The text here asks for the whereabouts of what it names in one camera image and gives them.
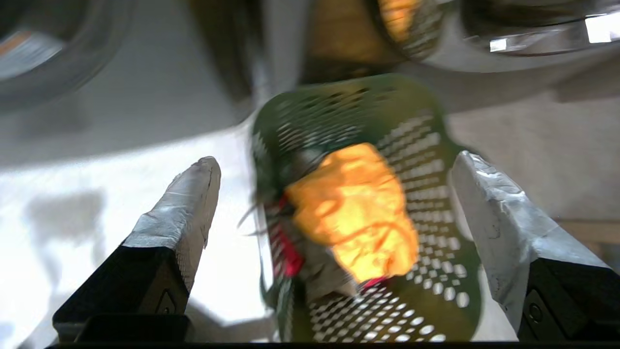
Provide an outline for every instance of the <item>orange cloth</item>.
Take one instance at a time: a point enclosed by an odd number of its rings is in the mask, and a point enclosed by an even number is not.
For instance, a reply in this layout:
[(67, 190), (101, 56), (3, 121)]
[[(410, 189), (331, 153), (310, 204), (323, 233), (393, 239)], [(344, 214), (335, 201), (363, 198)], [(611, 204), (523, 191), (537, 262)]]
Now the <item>orange cloth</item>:
[(311, 240), (332, 246), (358, 282), (406, 274), (418, 236), (398, 177), (369, 143), (326, 156), (316, 171), (286, 188), (293, 217)]

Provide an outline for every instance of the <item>kitchen floor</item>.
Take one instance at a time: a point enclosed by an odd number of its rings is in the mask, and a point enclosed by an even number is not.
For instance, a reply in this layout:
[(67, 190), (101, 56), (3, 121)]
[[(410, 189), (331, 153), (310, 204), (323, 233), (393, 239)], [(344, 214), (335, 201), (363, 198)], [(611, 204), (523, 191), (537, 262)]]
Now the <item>kitchen floor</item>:
[[(181, 18), (174, 8), (156, 8), (144, 6), (141, 16)], [(0, 347), (51, 343), (55, 309), (174, 176), (206, 155), (218, 159), (223, 175), (188, 307), (204, 329), (197, 340), (271, 339), (258, 293), (243, 293), (257, 288), (260, 273), (255, 238), (246, 236), (255, 227), (237, 227), (251, 206), (249, 122), (235, 126), (238, 115), (214, 88), (217, 77), (204, 68), (194, 41), (141, 39), (157, 30), (154, 21), (134, 30), (76, 93), (0, 116), (0, 279), (7, 285), (0, 290)], [(613, 225), (620, 220), (614, 63), (606, 58), (587, 72), (579, 62), (496, 75), (418, 65), (400, 71), (433, 88), (454, 138), (511, 176), (551, 217)], [(576, 75), (566, 80), (567, 71)], [(220, 268), (206, 267), (213, 265)]]

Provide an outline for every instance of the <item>orange object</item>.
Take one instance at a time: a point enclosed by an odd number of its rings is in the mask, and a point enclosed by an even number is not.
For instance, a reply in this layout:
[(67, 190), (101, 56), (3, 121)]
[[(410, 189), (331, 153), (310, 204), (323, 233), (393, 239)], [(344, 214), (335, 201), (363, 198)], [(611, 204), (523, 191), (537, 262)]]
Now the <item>orange object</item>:
[(369, 143), (343, 148), (286, 188), (293, 217), (311, 240), (331, 246), (356, 281), (406, 274), (418, 236), (398, 177)]

